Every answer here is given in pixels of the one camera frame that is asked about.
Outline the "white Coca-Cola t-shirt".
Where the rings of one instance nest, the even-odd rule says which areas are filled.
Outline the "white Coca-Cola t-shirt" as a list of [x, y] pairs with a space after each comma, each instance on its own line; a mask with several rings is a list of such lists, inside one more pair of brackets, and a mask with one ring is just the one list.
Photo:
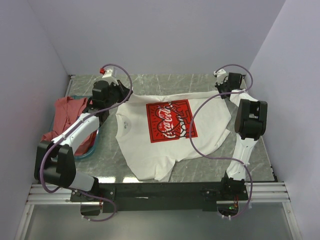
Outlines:
[[175, 163], [211, 154], [226, 140], [232, 119], [216, 91], [136, 95], [115, 114], [116, 140], [140, 181], [167, 182]]

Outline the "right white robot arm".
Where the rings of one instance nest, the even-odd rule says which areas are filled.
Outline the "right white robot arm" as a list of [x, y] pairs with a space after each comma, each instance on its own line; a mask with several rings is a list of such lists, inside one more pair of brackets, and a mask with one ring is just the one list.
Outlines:
[[215, 87], [218, 92], [227, 93], [222, 98], [229, 98], [238, 107], [234, 122], [235, 149], [232, 161], [221, 179], [222, 185], [219, 187], [221, 197], [230, 200], [244, 189], [246, 167], [252, 151], [266, 131], [268, 104], [253, 98], [240, 88], [243, 81], [243, 75], [240, 73], [227, 73], [221, 69], [215, 71], [213, 76], [216, 77]]

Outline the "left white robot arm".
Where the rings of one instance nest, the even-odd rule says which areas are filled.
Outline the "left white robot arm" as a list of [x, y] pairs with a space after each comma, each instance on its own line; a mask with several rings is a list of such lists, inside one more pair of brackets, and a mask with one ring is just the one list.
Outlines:
[[75, 123], [53, 140], [42, 140], [38, 144], [34, 178], [43, 186], [52, 184], [82, 191], [88, 201], [96, 200], [100, 195], [99, 180], [77, 171], [75, 153], [85, 139], [103, 125], [109, 111], [125, 103], [132, 93], [133, 87], [125, 87], [120, 80], [95, 82], [92, 95]]

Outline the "aluminium frame rail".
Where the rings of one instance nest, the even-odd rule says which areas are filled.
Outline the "aluminium frame rail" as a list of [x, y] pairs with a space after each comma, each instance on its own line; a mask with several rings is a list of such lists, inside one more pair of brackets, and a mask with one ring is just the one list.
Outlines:
[[[71, 201], [72, 191], [59, 189], [55, 193], [46, 192], [42, 185], [33, 184], [30, 188], [27, 205], [81, 205]], [[251, 203], [289, 203], [291, 201], [283, 182], [255, 182], [252, 187]]]

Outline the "black base beam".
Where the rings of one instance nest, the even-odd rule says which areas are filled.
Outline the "black base beam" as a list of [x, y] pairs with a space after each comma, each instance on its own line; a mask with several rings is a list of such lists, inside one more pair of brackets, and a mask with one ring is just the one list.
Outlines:
[[216, 212], [219, 201], [246, 201], [244, 182], [101, 183], [103, 200], [73, 192], [72, 203], [80, 204], [86, 217], [118, 211], [202, 210]]

